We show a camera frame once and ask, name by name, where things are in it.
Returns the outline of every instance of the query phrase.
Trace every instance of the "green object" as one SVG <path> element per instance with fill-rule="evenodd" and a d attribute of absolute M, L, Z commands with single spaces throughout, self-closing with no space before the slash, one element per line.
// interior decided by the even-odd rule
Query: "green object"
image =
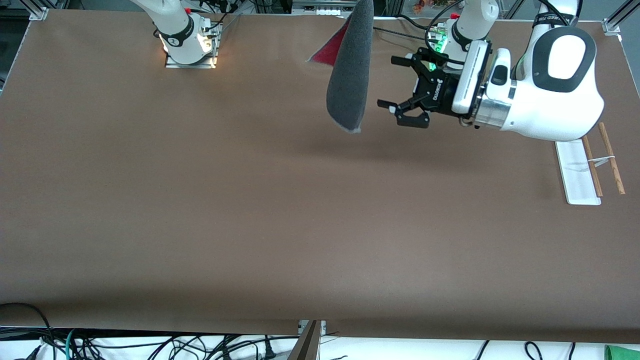
<path fill-rule="evenodd" d="M 447 35 L 445 35 L 444 33 L 440 33 L 441 34 L 441 39 L 438 41 L 437 44 L 435 44 L 435 46 L 433 47 L 433 49 L 442 54 L 442 52 L 444 52 L 444 47 L 445 45 L 447 45 Z M 429 71 L 434 71 L 437 68 L 437 66 L 433 63 L 429 63 Z"/>
<path fill-rule="evenodd" d="M 605 360 L 640 360 L 640 351 L 607 345 L 604 348 Z"/>

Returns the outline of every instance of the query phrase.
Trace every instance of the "black cable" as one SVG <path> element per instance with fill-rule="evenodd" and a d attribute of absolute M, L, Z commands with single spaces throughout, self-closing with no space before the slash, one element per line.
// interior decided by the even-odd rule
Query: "black cable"
<path fill-rule="evenodd" d="M 216 21 L 212 26 L 208 27 L 208 28 L 204 28 L 204 31 L 209 31 L 213 28 L 215 28 L 216 26 L 222 24 L 222 22 L 225 20 L 225 17 L 227 17 L 229 13 L 225 13 L 224 15 L 222 15 L 222 17 L 220 18 L 220 20 Z"/>
<path fill-rule="evenodd" d="M 97 348 L 135 348 L 135 347 L 154 347 L 158 345 L 162 345 L 163 343 L 149 343 L 149 344 L 135 344 L 135 345 L 122 345 L 122 346 L 109 346 L 109 345 L 96 345 L 92 344 L 93 347 Z"/>
<path fill-rule="evenodd" d="M 581 12 L 582 12 L 582 0 L 578 1 L 578 10 L 575 12 L 575 16 L 580 17 Z"/>
<path fill-rule="evenodd" d="M 171 352 L 169 353 L 169 360 L 175 360 L 175 356 L 182 350 L 184 350 L 184 351 L 188 352 L 189 354 L 195 356 L 196 360 L 200 360 L 200 357 L 198 356 L 198 354 L 196 354 L 195 352 L 187 349 L 184 344 L 181 347 L 176 347 L 175 343 L 174 343 L 173 349 L 171 349 Z"/>
<path fill-rule="evenodd" d="M 254 4 L 254 5 L 256 6 L 256 10 L 257 10 L 257 8 L 258 8 L 258 7 L 262 7 L 262 8 L 264 9 L 264 12 L 265 12 L 265 13 L 267 12 L 267 9 L 268 9 L 268 8 L 271 8 L 271 6 L 273 6 L 273 3 L 271 3 L 271 5 L 266 5 L 266 4 L 262 4 L 262 5 L 260 5 L 260 4 L 256 3 L 256 2 L 255 2 L 255 1 L 253 1 L 253 0 L 249 0 L 249 2 L 250 2 L 251 4 Z"/>
<path fill-rule="evenodd" d="M 193 354 L 193 355 L 196 357 L 196 359 L 197 359 L 197 360 L 200 360 L 200 357 L 198 357 L 198 354 L 194 353 L 194 352 L 193 352 L 193 351 L 191 351 L 191 350 L 186 349 L 186 347 L 187 347 L 187 346 L 189 346 L 189 344 L 190 344 L 190 343 L 192 343 L 192 342 L 196 341 L 196 339 L 198 339 L 199 337 L 200 337 L 200 336 L 195 336 L 193 339 L 191 339 L 191 340 L 189 340 L 189 341 L 187 341 L 187 342 L 185 342 L 185 343 L 183 343 L 183 342 L 182 342 L 182 341 L 180 341 L 180 340 L 172 341 L 172 343 L 173 343 L 173 349 L 171 349 L 171 351 L 172 351 L 172 352 L 171 352 L 171 353 L 170 353 L 170 355 L 169 355 L 169 360 L 174 360 L 174 359 L 175 359 L 175 356 L 176 356 L 176 355 L 177 355 L 181 350 L 184 350 L 184 351 L 186 351 L 186 352 L 189 352 L 189 353 Z M 175 343 L 176 343 L 176 342 L 177 342 L 177 343 L 179 343 L 179 344 L 181 344 L 182 346 L 180 346 L 180 347 L 176 347 L 176 346 L 175 346 Z"/>
<path fill-rule="evenodd" d="M 572 360 L 573 359 L 573 351 L 575 350 L 575 343 L 571 343 L 571 349 L 569 350 L 569 356 L 567 357 L 567 360 Z"/>
<path fill-rule="evenodd" d="M 549 10 L 551 10 L 552 13 L 556 14 L 560 20 L 562 20 L 562 23 L 565 26 L 570 26 L 569 22 L 564 18 L 564 16 L 562 16 L 562 14 L 558 11 L 558 9 L 551 5 L 551 3 L 549 3 L 548 0 L 538 0 L 539 2 L 543 3 Z"/>
<path fill-rule="evenodd" d="M 35 349 L 33 349 L 33 351 L 25 358 L 25 360 L 36 360 L 40 348 L 42 348 L 42 345 L 38 345 Z"/>
<path fill-rule="evenodd" d="M 258 345 L 253 344 L 255 346 L 255 360 L 260 360 L 260 352 L 258 351 Z"/>
<path fill-rule="evenodd" d="M 480 358 L 482 358 L 482 354 L 484 353 L 484 350 L 486 349 L 487 345 L 489 345 L 489 340 L 485 340 L 484 343 L 482 344 L 482 347 L 478 352 L 478 356 L 476 356 L 476 360 L 480 360 Z"/>
<path fill-rule="evenodd" d="M 538 358 L 534 358 L 531 353 L 529 352 L 529 345 L 533 345 L 533 347 L 536 349 L 537 353 L 538 353 Z M 568 356 L 568 360 L 572 360 L 573 358 L 573 351 L 575 350 L 575 343 L 571 343 L 571 348 L 569 350 L 569 356 Z M 542 353 L 540 352 L 540 348 L 536 345 L 535 342 L 533 341 L 527 341 L 526 343 L 524 343 L 524 352 L 527 354 L 527 356 L 529 356 L 529 359 L 531 360 L 542 360 Z"/>
<path fill-rule="evenodd" d="M 0 307 L 6 307 L 6 306 L 22 306 L 22 307 L 28 307 L 31 310 L 35 311 L 36 313 L 38 313 L 38 315 L 40 315 L 40 318 L 42 319 L 42 321 L 44 322 L 44 325 L 47 327 L 47 331 L 49 332 L 49 337 L 51 339 L 51 341 L 55 341 L 55 337 L 53 336 L 53 331 L 51 330 L 51 325 L 49 325 L 49 321 L 47 320 L 47 317 L 44 316 L 44 314 L 42 313 L 42 311 L 37 308 L 34 305 L 31 304 L 27 304 L 26 302 L 5 302 L 4 304 L 0 304 Z M 56 353 L 57 351 L 53 351 L 53 360 L 56 360 Z"/>
<path fill-rule="evenodd" d="M 265 335 L 264 336 L 264 360 L 271 360 L 276 356 L 277 356 L 276 353 L 273 351 L 273 348 L 271 347 L 269 336 Z"/>
<path fill-rule="evenodd" d="M 383 28 L 379 28 L 377 26 L 373 27 L 373 30 L 380 30 L 380 31 L 384 31 L 386 33 L 390 33 L 390 34 L 396 34 L 396 35 L 400 35 L 401 37 L 408 37 L 408 38 L 416 38 L 418 40 L 422 40 L 422 37 L 417 37 L 415 35 L 409 35 L 409 34 L 405 34 L 405 33 L 399 33 L 397 31 L 393 31 L 393 30 L 388 30 L 388 29 L 383 29 Z"/>
<path fill-rule="evenodd" d="M 531 353 L 529 352 L 529 345 L 533 345 L 533 347 L 538 352 L 538 358 L 537 359 L 534 358 L 533 356 L 531 356 Z M 531 360 L 542 360 L 542 353 L 540 352 L 540 348 L 533 341 L 527 341 L 526 343 L 524 343 L 524 352 L 527 353 L 527 356 L 529 356 L 529 359 L 531 359 Z"/>
<path fill-rule="evenodd" d="M 213 355 L 215 355 L 218 352 L 222 351 L 222 349 L 225 348 L 231 341 L 234 341 L 235 339 L 238 339 L 239 337 L 240 337 L 240 335 L 225 335 L 225 337 L 222 339 L 222 341 L 219 342 L 216 345 L 216 347 L 213 348 L 213 350 L 211 350 L 209 355 L 207 357 L 205 357 L 204 360 L 211 360 Z"/>
<path fill-rule="evenodd" d="M 410 18 L 409 16 L 407 16 L 407 15 L 405 15 L 405 14 L 403 14 L 403 13 L 400 13 L 400 14 L 396 15 L 396 17 L 399 17 L 399 18 L 402 18 L 402 19 L 404 19 L 404 20 L 407 20 L 408 22 L 410 22 L 410 23 L 411 23 L 411 25 L 415 26 L 416 28 L 422 29 L 422 30 L 424 30 L 424 31 L 427 31 L 427 30 L 429 29 L 429 28 L 427 28 L 426 26 L 424 26 L 424 25 L 420 25 L 420 24 L 418 24 L 417 22 L 413 21 L 413 19 L 412 19 L 412 18 Z"/>
<path fill-rule="evenodd" d="M 172 336 L 171 338 L 167 339 L 164 343 L 161 343 L 160 346 L 158 346 L 147 358 L 147 360 L 154 360 L 158 354 L 160 354 L 160 351 L 162 351 L 162 349 L 164 349 L 165 346 L 167 346 L 170 342 L 172 342 L 173 340 L 175 340 L 177 338 L 177 336 Z"/>
<path fill-rule="evenodd" d="M 194 350 L 201 351 L 201 352 L 203 352 L 203 353 L 205 354 L 205 356 L 206 356 L 206 355 L 209 353 L 209 351 L 210 351 L 210 350 L 207 350 L 207 345 L 205 345 L 204 341 L 202 341 L 202 338 L 200 338 L 200 336 L 197 336 L 195 339 L 196 339 L 196 340 L 198 340 L 198 341 L 200 342 L 200 344 L 202 345 L 202 348 L 199 348 L 199 347 L 197 347 L 197 346 L 195 346 L 195 345 L 192 345 L 192 344 L 187 343 L 187 342 L 185 342 L 185 341 L 182 341 L 182 340 L 180 340 L 180 339 L 176 339 L 176 340 L 175 340 L 175 342 L 176 342 L 176 343 L 180 343 L 180 344 L 182 344 L 182 345 L 184 345 L 184 346 L 186 346 L 186 347 L 192 348 L 192 349 L 194 349 Z"/>
<path fill-rule="evenodd" d="M 450 63 L 454 63 L 454 64 L 458 64 L 458 65 L 464 65 L 465 62 L 464 61 L 459 61 L 459 60 L 451 60 L 448 59 L 447 56 L 442 56 L 440 53 L 438 53 L 437 51 L 435 51 L 433 49 L 433 47 L 431 46 L 431 44 L 429 43 L 429 31 L 428 29 L 431 29 L 431 27 L 433 27 L 436 23 L 436 21 L 445 13 L 448 12 L 450 9 L 452 9 L 454 6 L 462 3 L 464 0 L 457 0 L 455 3 L 451 3 L 449 5 L 447 5 L 447 7 L 445 7 L 444 9 L 442 9 L 442 11 L 440 13 L 438 13 L 438 15 L 436 15 L 431 22 L 429 23 L 429 26 L 427 26 L 427 31 L 424 32 L 424 43 L 427 45 L 427 47 L 429 48 L 429 50 L 431 50 L 432 54 L 436 54 L 437 56 L 441 57 L 444 60 L 447 60 Z"/>
<path fill-rule="evenodd" d="M 269 338 L 269 340 L 284 340 L 284 339 L 298 339 L 298 338 L 299 338 L 299 336 L 277 336 L 275 338 Z M 255 341 L 243 341 L 243 342 L 238 343 L 238 344 L 233 344 L 232 347 L 227 349 L 227 352 L 230 354 L 231 352 L 239 350 L 241 348 L 249 347 L 249 346 L 257 344 L 257 343 L 263 343 L 265 341 L 266 341 L 266 339 L 255 340 Z M 222 357 L 223 357 L 223 355 L 220 355 L 215 360 L 220 360 Z"/>
<path fill-rule="evenodd" d="M 82 347 L 82 356 L 86 357 L 86 348 Z"/>

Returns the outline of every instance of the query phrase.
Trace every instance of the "red cloth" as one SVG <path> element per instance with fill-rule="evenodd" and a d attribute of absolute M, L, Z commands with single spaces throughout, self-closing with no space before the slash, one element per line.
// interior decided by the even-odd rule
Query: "red cloth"
<path fill-rule="evenodd" d="M 344 38 L 344 33 L 347 31 L 347 27 L 349 26 L 349 19 L 344 22 L 344 25 L 333 34 L 331 39 L 326 42 L 324 46 L 320 48 L 309 61 L 314 63 L 323 63 L 327 65 L 334 66 L 335 59 L 338 57 L 338 50 L 340 49 L 340 45 L 342 44 L 342 39 Z"/>

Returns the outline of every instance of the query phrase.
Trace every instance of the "gray cloth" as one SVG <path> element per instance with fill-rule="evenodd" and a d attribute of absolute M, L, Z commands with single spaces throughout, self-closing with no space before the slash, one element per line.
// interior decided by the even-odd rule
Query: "gray cloth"
<path fill-rule="evenodd" d="M 360 0 L 338 50 L 326 89 L 329 115 L 348 133 L 359 133 L 367 104 L 373 39 L 373 1 Z"/>

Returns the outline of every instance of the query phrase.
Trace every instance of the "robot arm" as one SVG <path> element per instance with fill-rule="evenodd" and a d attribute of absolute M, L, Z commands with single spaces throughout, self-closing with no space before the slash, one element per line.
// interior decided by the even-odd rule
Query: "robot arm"
<path fill-rule="evenodd" d="M 192 64 L 212 51 L 211 20 L 187 13 L 180 0 L 131 0 L 153 20 L 164 50 L 181 64 Z"/>
<path fill-rule="evenodd" d="M 467 51 L 474 40 L 484 40 L 493 23 L 498 19 L 500 7 L 495 0 L 466 0 L 460 17 L 445 23 L 448 36 L 444 53 L 449 59 L 465 61 Z M 462 69 L 462 65 L 448 63 L 452 69 Z"/>
<path fill-rule="evenodd" d="M 555 0 L 556 8 L 569 23 L 577 22 L 577 0 Z M 491 44 L 471 42 L 462 72 L 445 68 L 429 49 L 420 48 L 392 63 L 412 67 L 418 74 L 413 97 L 402 104 L 379 101 L 399 125 L 428 127 L 432 111 L 458 117 L 460 124 L 514 131 L 531 138 L 571 141 L 586 134 L 596 123 L 604 102 L 595 83 L 596 46 L 593 39 L 541 6 L 529 47 L 515 70 L 511 54 L 497 49 L 487 69 Z M 429 71 L 421 61 L 438 67 Z M 422 115 L 404 113 L 421 108 Z"/>

